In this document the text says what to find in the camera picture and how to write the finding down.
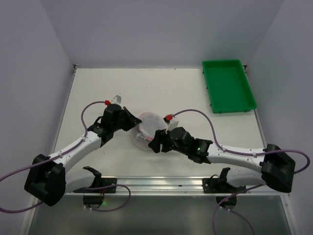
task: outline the cable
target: cable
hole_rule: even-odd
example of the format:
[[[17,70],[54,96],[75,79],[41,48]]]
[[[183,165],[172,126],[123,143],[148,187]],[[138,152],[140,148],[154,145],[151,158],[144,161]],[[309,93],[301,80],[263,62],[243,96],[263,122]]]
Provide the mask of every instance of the cable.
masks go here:
[[[81,113],[81,121],[82,121],[84,130],[85,130],[85,133],[84,133],[84,135],[83,135],[84,137],[87,136],[87,132],[88,132],[87,126],[86,126],[85,121],[84,121],[84,113],[85,113],[86,109],[89,108],[91,105],[99,104],[99,103],[105,103],[105,102],[104,102],[104,101],[96,101],[96,102],[93,102],[93,103],[87,105],[87,106],[83,109],[83,111],[82,111],[82,113]],[[69,148],[68,150],[66,150],[65,152],[63,152],[63,154],[65,155],[65,154],[67,154],[67,153],[73,151],[73,150],[76,149],[78,146],[80,146],[83,141],[84,141],[84,140],[83,140],[83,138],[82,138],[77,144],[75,144],[75,146],[73,146],[72,148]],[[58,155],[58,156],[56,156],[56,157],[53,157],[53,158],[50,158],[50,159],[48,159],[48,160],[45,160],[45,161],[43,161],[43,162],[36,163],[36,164],[33,164],[33,165],[29,165],[29,166],[25,166],[25,167],[23,167],[23,168],[21,168],[21,169],[12,171],[12,172],[10,172],[10,173],[8,173],[8,174],[2,176],[2,177],[0,178],[0,183],[1,183],[1,181],[5,180],[6,178],[8,178],[8,177],[10,177],[10,176],[12,176],[12,175],[15,175],[15,174],[17,174],[17,173],[20,173],[20,172],[22,172],[22,171],[24,171],[24,170],[28,170],[28,169],[31,169],[31,168],[34,168],[34,167],[41,166],[41,165],[46,164],[46,163],[48,163],[48,162],[54,161],[54,160],[58,159],[59,157],[60,157],[60,155]],[[21,213],[21,212],[26,212],[26,211],[28,211],[28,210],[31,210],[31,209],[33,209],[33,208],[35,208],[35,207],[41,205],[42,203],[43,203],[43,202],[39,202],[39,203],[37,203],[37,204],[35,204],[35,205],[31,206],[31,207],[28,207],[28,208],[25,208],[25,209],[20,209],[20,210],[7,210],[7,209],[4,209],[4,208],[1,208],[1,207],[0,207],[0,212],[4,212],[4,213]]]
[[[209,180],[207,181],[208,184],[210,185],[210,187],[212,186],[212,185],[211,185],[211,180],[213,179],[214,176],[217,176],[217,177],[218,177],[217,174],[214,174],[214,175],[212,175],[212,176],[209,178]]]
[[[126,201],[122,205],[120,205],[120,206],[118,206],[116,208],[113,208],[113,209],[109,209],[109,210],[100,210],[100,209],[91,208],[91,207],[90,207],[90,209],[92,211],[95,211],[95,212],[113,212],[113,211],[116,211],[116,210],[121,209],[122,207],[124,207],[129,202],[129,200],[131,198],[131,190],[126,185],[119,185],[119,184],[117,184],[117,185],[109,185],[109,186],[104,186],[104,187],[99,187],[99,188],[84,188],[84,189],[86,189],[86,190],[101,190],[101,189],[112,188],[112,187],[117,187],[117,186],[126,188],[127,191],[128,191],[128,197],[127,197]]]
[[[197,110],[197,109],[185,109],[185,110],[182,110],[182,111],[179,111],[179,112],[173,114],[172,116],[175,117],[175,116],[177,116],[179,114],[182,114],[182,113],[185,113],[185,112],[197,112],[197,113],[200,113],[208,120],[208,122],[210,123],[211,129],[212,129],[214,142],[220,149],[223,149],[227,153],[238,154],[238,155],[242,155],[242,156],[253,156],[254,157],[254,155],[252,153],[242,153],[242,152],[232,151],[232,150],[229,150],[229,149],[224,149],[217,141],[212,121],[210,120],[210,118],[205,113],[201,112],[200,110]],[[295,174],[300,173],[300,172],[304,171],[305,169],[307,169],[309,167],[309,165],[311,163],[310,157],[306,153],[304,153],[302,151],[299,151],[299,150],[281,149],[281,150],[274,150],[274,151],[269,151],[269,152],[264,152],[264,153],[256,153],[255,155],[256,156],[263,156],[263,155],[266,155],[266,154],[286,153],[286,152],[298,153],[298,154],[303,155],[307,159],[307,163],[305,164],[305,166],[300,168],[299,170],[295,171],[294,172]]]
[[[205,114],[203,113],[202,111],[200,110],[197,110],[197,109],[185,109],[185,110],[182,110],[182,111],[179,111],[175,114],[172,115],[172,117],[175,117],[179,114],[182,114],[182,113],[185,113],[185,112],[197,112],[197,113],[200,113],[202,114],[206,119],[207,121],[209,122],[210,126],[211,126],[211,129],[212,129],[212,134],[213,134],[213,139],[214,139],[214,142],[215,144],[220,148],[220,149],[223,149],[223,147],[218,143],[217,141],[217,138],[216,138],[216,133],[215,133],[215,130],[214,130],[214,126],[213,126],[213,123],[212,121],[210,120],[210,118]],[[232,150],[229,150],[229,149],[225,149],[225,152],[228,152],[228,153],[232,153],[232,154],[237,154],[237,155],[243,155],[243,156],[253,156],[253,154],[250,154],[250,153],[242,153],[242,152],[237,152],[237,151],[232,151]],[[302,171],[304,171],[305,169],[307,169],[311,163],[311,160],[309,158],[309,156],[302,152],[302,151],[299,151],[299,150],[293,150],[293,149],[281,149],[281,150],[274,150],[274,151],[269,151],[269,152],[265,152],[265,153],[257,153],[255,154],[256,156],[263,156],[263,155],[266,155],[266,154],[276,154],[276,153],[286,153],[286,152],[291,152],[291,153],[298,153],[298,154],[301,154],[303,155],[306,160],[307,160],[307,163],[305,164],[304,167],[300,168],[299,170],[295,171],[294,174],[297,174],[297,173],[300,173]],[[216,231],[216,227],[215,227],[215,216],[216,216],[216,212],[218,210],[218,208],[220,207],[220,205],[225,202],[226,200],[228,200],[229,198],[231,197],[234,197],[240,193],[245,193],[249,190],[252,190],[252,189],[255,189],[255,188],[258,188],[258,187],[261,187],[262,185],[257,185],[257,186],[253,186],[253,187],[250,187],[250,188],[247,188],[245,190],[242,190],[240,192],[237,192],[237,193],[234,193],[226,198],[224,198],[223,200],[221,200],[217,207],[214,209],[214,212],[213,212],[213,215],[212,215],[212,228],[213,228],[213,232],[215,235],[217,235],[217,231]],[[245,220],[247,222],[247,224],[250,226],[251,228],[251,231],[252,231],[252,234],[255,235],[255,232],[254,232],[254,228],[253,226],[251,225],[251,223],[241,214],[239,214],[238,212],[234,211],[234,210],[230,210],[231,212],[233,212],[234,214],[240,216],[243,220]]]
[[[213,215],[212,215],[212,228],[213,228],[213,232],[214,232],[215,235],[217,234],[216,227],[215,227],[215,216],[216,216],[216,212],[217,212],[217,210],[219,209],[220,205],[221,205],[223,202],[227,201],[229,198],[238,195],[239,193],[245,193],[245,192],[247,192],[247,191],[249,191],[249,190],[252,190],[252,189],[255,189],[255,188],[258,188],[258,187],[261,187],[261,186],[262,186],[262,185],[256,185],[256,186],[247,188],[247,189],[245,189],[245,190],[239,191],[239,192],[237,192],[237,193],[234,193],[234,194],[232,194],[232,195],[230,195],[230,196],[224,198],[223,200],[221,200],[221,201],[218,203],[218,205],[217,205],[217,207],[214,209]],[[240,216],[242,219],[244,219],[244,220],[247,222],[247,224],[250,226],[251,231],[252,231],[252,234],[255,235],[253,226],[251,225],[251,223],[250,223],[243,215],[239,214],[238,212],[236,212],[236,211],[234,211],[234,210],[229,210],[229,211],[233,212],[234,214],[236,214],[236,215]]]

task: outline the white wall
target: white wall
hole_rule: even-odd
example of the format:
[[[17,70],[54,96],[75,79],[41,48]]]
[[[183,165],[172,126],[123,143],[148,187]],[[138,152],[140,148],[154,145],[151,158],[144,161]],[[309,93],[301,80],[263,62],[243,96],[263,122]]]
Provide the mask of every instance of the white wall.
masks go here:
[[[0,175],[49,154],[71,84],[71,63],[38,0],[0,1]],[[3,182],[0,206],[22,209],[27,172]],[[0,212],[0,234],[19,232],[24,213]]]
[[[248,66],[266,141],[313,153],[313,1],[285,0]],[[305,161],[293,155],[299,168]],[[291,193],[303,235],[313,234],[312,167]]]
[[[41,0],[83,67],[201,67],[250,61],[283,0]]]

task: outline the transparent bowl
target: transparent bowl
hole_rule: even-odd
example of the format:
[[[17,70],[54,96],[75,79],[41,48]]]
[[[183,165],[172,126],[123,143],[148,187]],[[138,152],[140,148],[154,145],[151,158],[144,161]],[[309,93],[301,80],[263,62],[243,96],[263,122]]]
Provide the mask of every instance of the transparent bowl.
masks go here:
[[[166,129],[167,124],[161,116],[150,112],[143,113],[139,119],[142,123],[131,130],[132,140],[137,147],[151,150],[148,144],[155,137],[156,130]]]

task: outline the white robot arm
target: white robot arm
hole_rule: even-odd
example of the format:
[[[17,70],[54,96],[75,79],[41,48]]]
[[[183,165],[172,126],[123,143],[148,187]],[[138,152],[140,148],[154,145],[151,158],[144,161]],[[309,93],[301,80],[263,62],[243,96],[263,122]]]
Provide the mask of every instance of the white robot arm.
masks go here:
[[[141,123],[125,107],[119,105],[118,97],[107,103],[103,115],[90,126],[85,134],[61,151],[49,156],[35,157],[24,189],[49,206],[55,205],[66,192],[79,188],[102,187],[101,173],[84,167],[79,173],[69,170],[90,152],[102,147],[113,138],[117,130],[129,131]]]
[[[39,164],[51,158],[53,161],[31,168],[25,190],[49,206],[55,205],[67,192],[80,188],[99,188],[103,186],[101,173],[91,167],[84,167],[79,172],[69,170],[90,152],[102,147],[117,130],[128,131],[141,123],[125,107],[120,99],[109,102],[103,116],[97,118],[85,134],[61,151],[49,156],[38,155],[33,164]],[[168,123],[165,130],[157,130],[149,147],[156,153],[178,151],[187,155],[196,163],[224,163],[234,165],[224,168],[218,179],[211,179],[209,187],[216,192],[230,192],[245,185],[268,185],[270,188],[290,192],[293,181],[295,161],[286,153],[262,155],[279,149],[269,144],[266,149],[244,149],[218,145],[212,141],[195,139],[178,122]],[[247,153],[241,156],[226,150]]]
[[[187,155],[195,163],[224,163],[234,165],[224,168],[218,179],[212,179],[209,187],[216,192],[229,192],[245,185],[267,185],[280,192],[291,192],[295,161],[286,153],[266,154],[280,150],[274,144],[266,149],[245,149],[219,145],[209,140],[195,139],[182,127],[156,131],[149,147],[158,153],[171,150]]]

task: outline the plastic tray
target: plastic tray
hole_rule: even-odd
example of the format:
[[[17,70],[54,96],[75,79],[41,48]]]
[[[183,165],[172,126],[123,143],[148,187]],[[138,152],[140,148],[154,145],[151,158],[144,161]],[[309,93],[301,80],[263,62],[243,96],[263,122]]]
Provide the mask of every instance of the plastic tray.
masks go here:
[[[202,66],[213,113],[256,109],[240,60],[203,61]]]

